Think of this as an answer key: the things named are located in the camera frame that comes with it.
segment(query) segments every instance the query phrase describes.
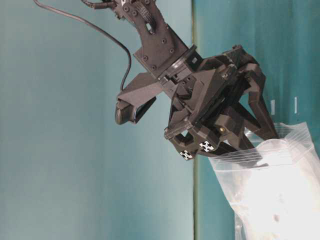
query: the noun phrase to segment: wire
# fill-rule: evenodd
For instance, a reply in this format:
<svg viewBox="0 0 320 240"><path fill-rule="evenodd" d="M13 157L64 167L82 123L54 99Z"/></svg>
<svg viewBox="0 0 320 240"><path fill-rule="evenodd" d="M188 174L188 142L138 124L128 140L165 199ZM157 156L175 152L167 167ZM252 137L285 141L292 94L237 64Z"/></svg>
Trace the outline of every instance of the wire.
<svg viewBox="0 0 320 240"><path fill-rule="evenodd" d="M60 15L63 15L65 17L68 17L68 18L71 18L71 19L75 19L75 20L78 20L86 25L88 25L89 27L97 30L98 32L100 32L101 34L103 34L104 36L106 36L107 38L109 38L110 40L112 40L115 44L117 44L119 47L121 47L125 53L127 54L128 56L128 67L126 69L126 72L123 76L123 79L121 81L121 85L120 85L120 90L122 91L124 89L124 85L125 85L125 82L126 82L126 79L128 77L128 74L130 72L130 69L131 69L131 64L132 64L132 59L131 59L131 54L130 54L130 51L128 50L128 48L126 48L125 45L123 45L120 41L118 41L117 39L115 39L111 34L107 33L106 31L104 31L103 29L101 29L100 27L94 25L93 23L85 20L84 18L82 17L79 17L79 16L76 16L76 15L73 15L73 14L70 14L68 12L65 12L65 11L62 11L62 10L59 10L59 9L56 9L54 7L51 7L51 6L48 6L48 5L44 5L42 3L40 3L38 0L33 0L34 3L42 8L42 9L46 9L46 10L49 10L51 12L54 12L56 14L60 14Z"/></svg>

